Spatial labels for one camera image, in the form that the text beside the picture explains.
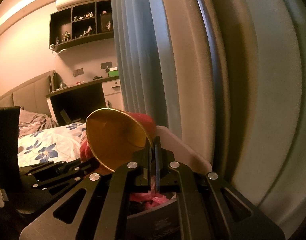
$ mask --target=upholstered headboard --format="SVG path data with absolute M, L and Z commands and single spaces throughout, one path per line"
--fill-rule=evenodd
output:
M 32 78 L 0 96 L 0 107 L 22 106 L 27 111 L 50 116 L 45 96 L 56 89 L 54 80 L 54 70 Z

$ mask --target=desk top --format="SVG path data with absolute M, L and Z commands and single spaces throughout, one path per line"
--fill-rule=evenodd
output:
M 83 88 L 83 87 L 87 87 L 90 85 L 94 85 L 94 84 L 99 84 L 99 83 L 103 83 L 103 82 L 107 82 L 107 81 L 112 81 L 112 80 L 117 80 L 119 79 L 119 76 L 114 76 L 114 77 L 107 77 L 107 78 L 99 78 L 99 79 L 95 79 L 95 80 L 90 80 L 90 81 L 86 81 L 86 82 L 82 82 L 80 84 L 74 85 L 74 86 L 69 86 L 69 87 L 64 87 L 62 89 L 56 90 L 54 92 L 52 92 L 51 94 L 46 95 L 46 98 L 50 98 L 52 96 L 56 96 L 65 92 L 69 92 L 75 89 L 79 89 L 79 88 Z

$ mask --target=black display shelf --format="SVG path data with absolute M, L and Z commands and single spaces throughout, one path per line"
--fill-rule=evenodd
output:
M 91 12 L 93 17 L 74 21 L 75 16 L 85 17 Z M 69 33 L 69 41 L 64 41 L 65 32 Z M 49 48 L 53 44 L 52 50 L 55 52 L 83 43 L 111 38 L 114 38 L 111 0 L 72 6 L 50 16 Z

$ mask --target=white cabinet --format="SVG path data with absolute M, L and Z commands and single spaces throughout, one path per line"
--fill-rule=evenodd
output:
M 124 110 L 120 80 L 117 79 L 113 81 L 103 82 L 102 88 L 106 107 Z

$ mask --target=round metal joint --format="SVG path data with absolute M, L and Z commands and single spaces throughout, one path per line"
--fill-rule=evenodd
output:
M 100 175 L 98 173 L 92 173 L 89 178 L 92 181 L 96 181 L 100 178 Z
M 130 162 L 127 164 L 127 167 L 130 169 L 135 169 L 137 167 L 137 163 L 136 162 Z
M 209 173 L 209 174 L 208 174 L 208 177 L 209 177 L 210 179 L 218 179 L 218 175 L 217 175 L 216 172 L 211 172 L 211 173 Z
M 169 166 L 171 168 L 178 168 L 179 167 L 179 163 L 178 162 L 171 162 L 171 163 L 169 163 Z

